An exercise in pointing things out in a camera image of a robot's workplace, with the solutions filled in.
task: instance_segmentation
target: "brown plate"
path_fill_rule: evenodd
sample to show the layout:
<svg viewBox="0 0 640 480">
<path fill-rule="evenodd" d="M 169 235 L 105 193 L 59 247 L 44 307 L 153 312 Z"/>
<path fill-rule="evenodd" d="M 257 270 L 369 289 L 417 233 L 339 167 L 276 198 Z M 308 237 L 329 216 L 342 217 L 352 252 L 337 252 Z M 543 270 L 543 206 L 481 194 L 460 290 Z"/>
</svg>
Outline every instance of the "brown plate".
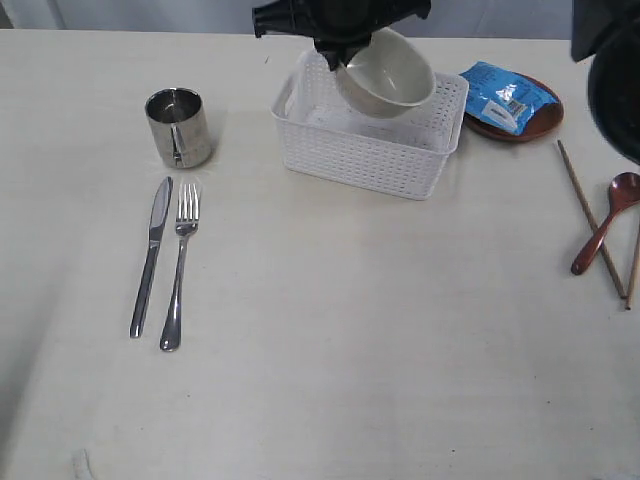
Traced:
<svg viewBox="0 0 640 480">
<path fill-rule="evenodd" d="M 562 105 L 562 102 L 560 101 L 558 95 L 556 95 L 555 92 L 547 87 L 544 83 L 521 73 L 519 73 L 518 75 L 526 78 L 527 80 L 536 84 L 538 87 L 544 88 L 553 96 L 553 98 L 558 101 L 558 103 L 545 105 L 540 110 L 538 110 L 538 113 L 536 113 L 533 118 L 529 120 L 529 123 L 527 123 L 527 126 L 525 127 L 524 132 L 522 132 L 522 135 L 513 135 L 512 133 L 500 130 L 493 125 L 489 125 L 478 120 L 475 117 L 472 117 L 468 113 L 464 114 L 465 125 L 474 132 L 484 137 L 509 143 L 530 142 L 531 140 L 535 140 L 536 138 L 547 135 L 555 128 L 557 128 L 562 123 L 562 119 L 564 118 L 564 106 Z"/>
</svg>

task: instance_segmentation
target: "fork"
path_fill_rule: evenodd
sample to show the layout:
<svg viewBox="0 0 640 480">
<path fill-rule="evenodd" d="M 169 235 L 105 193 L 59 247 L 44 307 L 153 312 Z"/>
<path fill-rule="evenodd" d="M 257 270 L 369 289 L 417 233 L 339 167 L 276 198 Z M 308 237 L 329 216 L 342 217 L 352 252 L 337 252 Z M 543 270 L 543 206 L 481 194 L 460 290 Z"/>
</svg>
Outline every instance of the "fork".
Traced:
<svg viewBox="0 0 640 480">
<path fill-rule="evenodd" d="M 187 257 L 187 243 L 189 237 L 198 231 L 200 219 L 200 199 L 195 183 L 180 185 L 178 193 L 178 213 L 176 215 L 176 235 L 180 238 L 176 278 L 173 281 L 171 303 L 167 312 L 167 319 L 162 329 L 160 349 L 173 352 L 180 346 L 180 331 L 182 323 L 182 277 L 184 262 Z"/>
</svg>

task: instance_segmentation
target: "knife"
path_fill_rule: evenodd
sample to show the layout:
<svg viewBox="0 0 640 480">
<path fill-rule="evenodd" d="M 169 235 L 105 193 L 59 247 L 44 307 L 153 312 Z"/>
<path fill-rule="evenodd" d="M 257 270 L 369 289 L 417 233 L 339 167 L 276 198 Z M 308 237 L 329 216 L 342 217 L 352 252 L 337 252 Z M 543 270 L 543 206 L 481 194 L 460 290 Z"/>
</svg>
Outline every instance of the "knife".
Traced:
<svg viewBox="0 0 640 480">
<path fill-rule="evenodd" d="M 153 283 L 153 272 L 156 269 L 156 260 L 158 259 L 158 252 L 160 251 L 164 224 L 167 220 L 172 189 L 172 178 L 165 178 L 158 187 L 156 198 L 153 201 L 151 221 L 149 222 L 147 259 L 144 262 L 142 279 L 140 280 L 140 288 L 138 289 L 138 297 L 136 298 L 136 306 L 133 309 L 133 319 L 131 320 L 131 328 L 129 328 L 129 337 L 131 338 L 138 338 L 142 335 L 144 318 L 147 314 L 147 305 L 149 304 L 149 294 L 151 293 L 151 284 Z"/>
</svg>

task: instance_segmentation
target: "white plastic basket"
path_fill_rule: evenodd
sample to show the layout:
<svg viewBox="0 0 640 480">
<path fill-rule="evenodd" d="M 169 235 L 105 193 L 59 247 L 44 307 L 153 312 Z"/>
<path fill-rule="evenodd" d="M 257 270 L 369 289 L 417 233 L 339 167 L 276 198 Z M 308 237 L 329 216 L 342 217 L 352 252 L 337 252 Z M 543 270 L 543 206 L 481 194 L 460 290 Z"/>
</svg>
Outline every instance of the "white plastic basket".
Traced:
<svg viewBox="0 0 640 480">
<path fill-rule="evenodd" d="M 458 146 L 469 84 L 436 74 L 423 106 L 390 120 L 353 110 L 315 51 L 300 57 L 272 107 L 284 164 L 297 172 L 424 200 Z"/>
</svg>

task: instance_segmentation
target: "wooden chopstick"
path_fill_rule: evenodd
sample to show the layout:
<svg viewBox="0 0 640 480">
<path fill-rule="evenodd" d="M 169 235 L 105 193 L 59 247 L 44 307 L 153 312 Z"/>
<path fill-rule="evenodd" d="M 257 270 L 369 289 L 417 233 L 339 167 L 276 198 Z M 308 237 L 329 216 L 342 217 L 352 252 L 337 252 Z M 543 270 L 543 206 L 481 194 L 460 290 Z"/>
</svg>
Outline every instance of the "wooden chopstick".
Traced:
<svg viewBox="0 0 640 480">
<path fill-rule="evenodd" d="M 631 310 L 631 302 L 633 301 L 633 292 L 636 289 L 636 279 L 638 277 L 638 264 L 640 264 L 640 227 L 638 227 L 638 237 L 636 238 L 636 250 L 633 253 L 633 267 L 629 275 L 629 286 L 627 287 L 627 301 L 624 308 Z"/>
<path fill-rule="evenodd" d="M 587 198 L 584 196 L 584 192 L 582 191 L 582 187 L 578 182 L 578 177 L 576 176 L 576 172 L 573 169 L 573 165 L 571 165 L 571 160 L 569 160 L 569 155 L 564 148 L 561 140 L 558 140 L 558 148 L 560 148 L 560 154 L 562 155 L 562 160 L 564 161 L 564 166 L 567 168 L 567 173 L 569 174 L 569 178 L 571 179 L 571 183 L 573 184 L 573 188 L 576 191 L 576 195 L 578 196 L 578 200 L 580 201 L 580 205 L 582 206 L 582 210 L 584 211 L 585 216 L 587 217 L 587 221 L 589 222 L 589 226 L 591 227 L 591 231 L 593 233 L 598 229 L 598 223 L 596 222 L 591 209 L 589 208 L 589 203 L 587 202 Z M 616 287 L 616 291 L 621 299 L 626 299 L 627 295 L 624 293 L 624 286 L 622 285 L 622 281 L 620 280 L 620 275 L 616 270 L 615 265 L 613 264 L 613 260 L 611 259 L 611 255 L 609 254 L 609 250 L 607 249 L 604 242 L 600 247 L 600 252 L 602 253 L 602 257 L 604 258 L 604 263 L 607 265 L 607 270 L 609 270 L 609 274 L 611 274 L 611 280 L 613 280 L 613 285 Z"/>
</svg>

